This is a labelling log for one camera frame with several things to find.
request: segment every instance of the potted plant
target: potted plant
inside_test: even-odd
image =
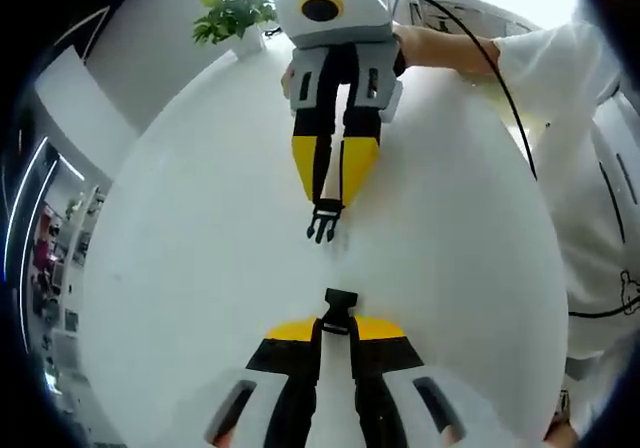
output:
[[[200,0],[209,12],[194,22],[196,43],[218,44],[233,36],[241,41],[234,52],[244,58],[264,48],[258,23],[276,21],[273,0]]]

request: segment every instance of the green leaves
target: green leaves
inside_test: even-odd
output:
[[[257,23],[276,21],[273,0],[200,0],[208,13],[194,21],[194,42],[216,44],[237,35]]]

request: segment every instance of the cartoon print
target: cartoon print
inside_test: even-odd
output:
[[[624,314],[627,316],[633,315],[640,308],[640,283],[631,278],[631,273],[623,271],[620,273],[620,279],[622,281],[622,305],[625,306]]]

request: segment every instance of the black cable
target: black cable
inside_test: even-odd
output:
[[[602,313],[578,313],[576,311],[570,311],[569,316],[573,316],[575,318],[588,318],[591,320],[596,320],[598,318],[610,318],[612,316],[619,315],[628,308],[633,308],[633,306],[638,303],[640,303],[640,296],[637,296],[626,305],[622,305],[620,308],[616,308],[615,310],[604,311]]]
[[[533,173],[533,176],[537,180],[538,179],[538,173],[536,172],[536,165],[535,165],[535,163],[533,161],[533,155],[531,154],[531,147],[529,146],[529,140],[527,139],[527,134],[524,132],[524,126],[522,126],[522,121],[520,120],[520,115],[518,114],[518,109],[516,108],[516,104],[513,101],[513,98],[511,96],[511,93],[509,92],[509,89],[507,88],[507,84],[505,83],[504,79],[502,78],[502,75],[500,74],[500,70],[495,65],[493,60],[491,60],[491,57],[489,56],[489,53],[487,53],[487,50],[485,50],[484,47],[480,44],[480,42],[478,41],[476,36],[453,13],[451,13],[449,10],[447,10],[444,6],[442,6],[437,1],[434,1],[434,0],[422,0],[422,1],[425,1],[425,2],[429,3],[430,5],[436,7],[442,13],[444,13],[449,18],[451,18],[451,20],[456,25],[458,25],[460,27],[460,29],[462,31],[464,31],[465,34],[469,38],[471,38],[471,41],[473,41],[473,43],[478,47],[478,49],[480,50],[480,52],[484,56],[485,60],[487,60],[487,63],[489,63],[489,66],[491,67],[491,69],[493,70],[494,74],[496,75],[496,78],[498,78],[498,82],[500,83],[500,86],[502,87],[502,90],[504,91],[504,94],[507,97],[507,101],[509,102],[509,106],[511,107],[511,111],[513,112],[513,116],[516,119],[516,123],[518,124],[518,129],[520,130],[520,135],[522,135],[522,141],[524,141],[524,147],[525,147],[525,150],[527,152],[527,158],[529,159],[529,166],[531,167],[531,172]]]

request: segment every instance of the white table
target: white table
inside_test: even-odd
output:
[[[245,366],[272,326],[321,316],[334,287],[541,439],[567,306],[553,227],[511,137],[456,74],[410,70],[375,172],[338,238],[317,246],[279,87],[289,50],[276,40],[203,72],[110,191],[86,261],[81,350],[111,422],[130,448],[207,446],[217,374]],[[323,345],[308,446],[364,446],[347,342]]]

